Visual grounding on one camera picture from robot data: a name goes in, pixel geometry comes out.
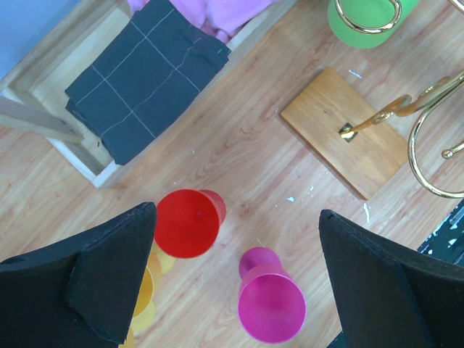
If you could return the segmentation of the magenta wine glass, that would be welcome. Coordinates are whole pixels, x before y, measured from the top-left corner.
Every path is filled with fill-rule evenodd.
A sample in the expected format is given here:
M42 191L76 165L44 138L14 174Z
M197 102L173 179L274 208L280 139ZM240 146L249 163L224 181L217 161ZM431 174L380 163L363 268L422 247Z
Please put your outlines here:
M304 325L306 301L279 256L272 249L252 248L240 259L239 275L238 315L244 330L266 344L293 339Z

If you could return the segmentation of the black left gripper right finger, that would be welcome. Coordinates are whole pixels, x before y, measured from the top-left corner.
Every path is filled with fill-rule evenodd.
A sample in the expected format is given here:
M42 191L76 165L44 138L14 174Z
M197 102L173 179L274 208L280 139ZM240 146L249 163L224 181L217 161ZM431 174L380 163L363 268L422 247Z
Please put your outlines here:
M319 235L346 347L463 346L463 267L333 210Z

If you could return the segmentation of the yellow wine glass front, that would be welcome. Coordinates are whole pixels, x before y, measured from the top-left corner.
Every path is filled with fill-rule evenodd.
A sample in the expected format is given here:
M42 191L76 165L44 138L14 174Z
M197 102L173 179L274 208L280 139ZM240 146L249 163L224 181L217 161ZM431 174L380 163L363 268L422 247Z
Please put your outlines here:
M161 285L162 276L173 268L175 261L176 258L166 254L160 249L155 241L153 242L147 267L153 278L154 293L157 292Z

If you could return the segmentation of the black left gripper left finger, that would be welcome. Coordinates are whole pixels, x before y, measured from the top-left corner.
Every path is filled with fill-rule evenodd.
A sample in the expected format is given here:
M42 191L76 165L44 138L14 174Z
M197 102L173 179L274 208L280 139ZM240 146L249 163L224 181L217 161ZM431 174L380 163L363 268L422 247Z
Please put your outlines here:
M2 347L118 347L126 340L154 240L157 208L1 262Z

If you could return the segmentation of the yellow wine glass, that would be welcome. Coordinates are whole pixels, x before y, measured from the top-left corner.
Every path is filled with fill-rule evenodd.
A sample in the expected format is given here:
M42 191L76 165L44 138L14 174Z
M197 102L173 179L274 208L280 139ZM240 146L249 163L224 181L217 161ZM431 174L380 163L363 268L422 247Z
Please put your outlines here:
M176 258L166 254L160 249L155 241L153 242L147 267L153 278L154 293L157 292L161 285L162 276L173 268L175 261Z
M119 347L135 347L135 335L145 331L154 321L155 305L152 300L154 296L154 280L148 268L144 271L141 287L138 293L136 307L126 340Z

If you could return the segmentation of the red wine glass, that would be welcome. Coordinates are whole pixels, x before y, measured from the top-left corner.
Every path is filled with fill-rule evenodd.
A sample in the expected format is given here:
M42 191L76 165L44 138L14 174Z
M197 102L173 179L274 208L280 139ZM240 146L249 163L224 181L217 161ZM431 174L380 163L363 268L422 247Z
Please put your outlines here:
M211 249L225 220L226 206L214 191L181 189L160 200L157 214L157 246L171 257L189 259Z

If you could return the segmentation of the green wine glass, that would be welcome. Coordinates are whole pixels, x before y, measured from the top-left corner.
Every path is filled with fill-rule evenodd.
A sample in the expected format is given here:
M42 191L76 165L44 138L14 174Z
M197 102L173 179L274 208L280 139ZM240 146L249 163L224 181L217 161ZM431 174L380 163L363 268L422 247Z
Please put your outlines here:
M330 1L328 22L340 41L370 49L385 42L417 4L417 1Z

